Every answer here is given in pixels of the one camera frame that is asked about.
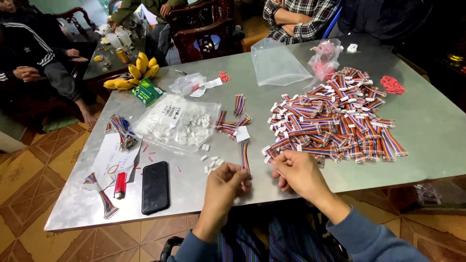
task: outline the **blue chair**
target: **blue chair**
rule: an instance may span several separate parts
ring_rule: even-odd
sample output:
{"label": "blue chair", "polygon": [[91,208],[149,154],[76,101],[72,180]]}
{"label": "blue chair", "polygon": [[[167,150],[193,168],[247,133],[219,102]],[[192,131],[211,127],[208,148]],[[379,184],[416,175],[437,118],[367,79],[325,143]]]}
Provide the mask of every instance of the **blue chair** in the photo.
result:
{"label": "blue chair", "polygon": [[338,20],[338,17],[340,16],[341,11],[342,11],[342,8],[340,7],[338,12],[333,17],[333,20],[330,23],[329,27],[327,28],[327,30],[325,30],[325,33],[323,33],[322,39],[327,38],[327,36],[330,34],[330,31],[332,31],[333,26],[336,24],[336,21]]}

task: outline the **bare foot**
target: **bare foot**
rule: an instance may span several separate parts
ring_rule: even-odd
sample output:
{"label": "bare foot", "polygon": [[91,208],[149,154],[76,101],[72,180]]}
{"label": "bare foot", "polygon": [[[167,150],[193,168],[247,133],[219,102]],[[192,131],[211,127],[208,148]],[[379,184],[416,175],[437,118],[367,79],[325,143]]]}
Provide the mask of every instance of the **bare foot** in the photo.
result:
{"label": "bare foot", "polygon": [[84,117],[84,122],[88,126],[92,126],[97,122],[97,118],[95,116],[91,115],[89,111],[82,112],[82,116]]}
{"label": "bare foot", "polygon": [[70,61],[71,62],[87,62],[89,61],[89,59],[80,56],[80,57],[71,58]]}

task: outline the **white teapot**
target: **white teapot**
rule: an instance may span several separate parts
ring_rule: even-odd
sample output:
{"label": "white teapot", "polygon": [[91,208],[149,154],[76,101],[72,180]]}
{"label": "white teapot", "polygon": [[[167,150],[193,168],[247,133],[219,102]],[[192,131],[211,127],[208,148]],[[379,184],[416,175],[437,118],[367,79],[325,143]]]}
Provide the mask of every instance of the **white teapot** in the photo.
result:
{"label": "white teapot", "polygon": [[107,35],[111,32],[112,30],[110,29],[110,26],[108,24],[103,24],[99,26],[99,31],[96,30],[96,33],[99,33],[100,35]]}

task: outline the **banana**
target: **banana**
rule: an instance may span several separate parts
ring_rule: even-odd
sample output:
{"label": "banana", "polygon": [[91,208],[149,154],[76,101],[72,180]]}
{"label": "banana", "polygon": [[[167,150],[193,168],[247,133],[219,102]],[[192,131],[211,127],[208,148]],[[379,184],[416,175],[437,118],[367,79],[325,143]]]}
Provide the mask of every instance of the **banana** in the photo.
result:
{"label": "banana", "polygon": [[143,52],[139,52],[138,57],[140,57],[143,60],[144,63],[142,64],[142,66],[146,68],[147,65],[149,65],[149,60],[147,59],[147,56]]}
{"label": "banana", "polygon": [[128,66],[128,71],[131,73],[131,75],[135,79],[141,78],[141,72],[139,71],[139,69],[137,69],[137,67],[135,65],[129,65]]}
{"label": "banana", "polygon": [[149,68],[152,68],[153,66],[157,65],[157,59],[155,59],[155,57],[151,58],[149,60]]}
{"label": "banana", "polygon": [[129,82],[127,81],[124,81],[124,82],[118,82],[114,85],[117,89],[124,89],[124,90],[127,90],[127,89],[131,89],[133,88]]}
{"label": "banana", "polygon": [[132,85],[133,87],[136,87],[137,85],[139,85],[139,80],[132,78],[128,80],[128,83],[130,83],[130,85]]}
{"label": "banana", "polygon": [[116,83],[125,82],[125,81],[126,80],[124,78],[115,78],[115,79],[105,81],[105,83],[103,83],[103,86],[108,89],[115,89]]}
{"label": "banana", "polygon": [[155,66],[151,67],[151,69],[149,69],[144,74],[144,77],[153,78],[155,76],[155,74],[158,72],[159,69],[160,69],[159,65],[155,65]]}
{"label": "banana", "polygon": [[136,68],[139,70],[139,72],[141,72],[142,75],[147,70],[147,66],[144,66],[144,60],[141,57],[138,57],[136,60]]}

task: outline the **black phone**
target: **black phone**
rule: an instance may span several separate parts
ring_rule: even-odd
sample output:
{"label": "black phone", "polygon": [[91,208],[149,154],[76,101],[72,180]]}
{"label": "black phone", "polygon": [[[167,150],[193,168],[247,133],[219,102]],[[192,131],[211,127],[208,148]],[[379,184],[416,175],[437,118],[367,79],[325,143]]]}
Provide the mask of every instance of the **black phone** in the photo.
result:
{"label": "black phone", "polygon": [[142,213],[145,215],[170,206],[167,162],[162,161],[144,167],[142,198]]}

